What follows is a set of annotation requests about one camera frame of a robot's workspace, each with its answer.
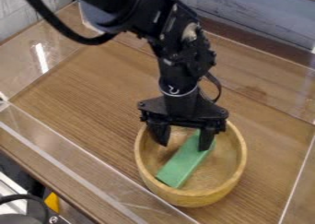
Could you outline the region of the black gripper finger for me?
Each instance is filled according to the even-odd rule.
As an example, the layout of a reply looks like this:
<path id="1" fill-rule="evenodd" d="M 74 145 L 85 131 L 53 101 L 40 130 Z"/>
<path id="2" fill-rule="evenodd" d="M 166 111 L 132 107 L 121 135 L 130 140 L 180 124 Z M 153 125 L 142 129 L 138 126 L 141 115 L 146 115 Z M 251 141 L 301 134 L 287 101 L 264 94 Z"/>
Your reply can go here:
<path id="1" fill-rule="evenodd" d="M 199 146 L 197 146 L 197 149 L 200 151 L 205 151 L 211 148 L 213 136 L 215 136 L 215 128 L 213 127 L 204 127 L 200 129 Z"/>
<path id="2" fill-rule="evenodd" d="M 149 129 L 149 134 L 152 136 L 152 139 L 157 144 L 161 146 L 166 146 L 169 134 L 170 134 L 170 126 L 166 122 L 162 121 L 146 121 L 146 126 Z"/>

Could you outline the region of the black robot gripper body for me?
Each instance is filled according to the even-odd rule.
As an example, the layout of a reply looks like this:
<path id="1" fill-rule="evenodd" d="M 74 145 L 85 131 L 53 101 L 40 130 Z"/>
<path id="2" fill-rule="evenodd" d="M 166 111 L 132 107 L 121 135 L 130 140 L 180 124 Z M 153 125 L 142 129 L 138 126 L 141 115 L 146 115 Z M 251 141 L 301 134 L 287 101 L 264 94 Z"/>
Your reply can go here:
<path id="1" fill-rule="evenodd" d="M 196 89 L 183 97 L 166 95 L 137 102 L 141 111 L 140 120 L 162 121 L 169 126 L 189 128 L 213 127 L 215 132 L 224 132 L 227 128 L 228 111 L 216 105 Z"/>

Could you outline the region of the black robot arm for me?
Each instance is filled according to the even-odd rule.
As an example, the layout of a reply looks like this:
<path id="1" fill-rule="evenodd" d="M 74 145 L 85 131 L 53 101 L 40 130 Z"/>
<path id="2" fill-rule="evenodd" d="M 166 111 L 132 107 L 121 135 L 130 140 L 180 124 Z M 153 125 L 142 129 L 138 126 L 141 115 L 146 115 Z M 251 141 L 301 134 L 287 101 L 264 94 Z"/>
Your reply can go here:
<path id="1" fill-rule="evenodd" d="M 201 92 L 199 81 L 208 79 L 216 52 L 197 20 L 196 12 L 180 0 L 77 0 L 82 16 L 102 34 L 88 38 L 58 19 L 41 0 L 25 0 L 52 27 L 70 40 L 98 45 L 129 31 L 148 41 L 158 64 L 158 98 L 137 103 L 140 120 L 160 145 L 168 144 L 170 127 L 199 130 L 197 149 L 211 148 L 215 135 L 227 128 L 228 111 Z"/>

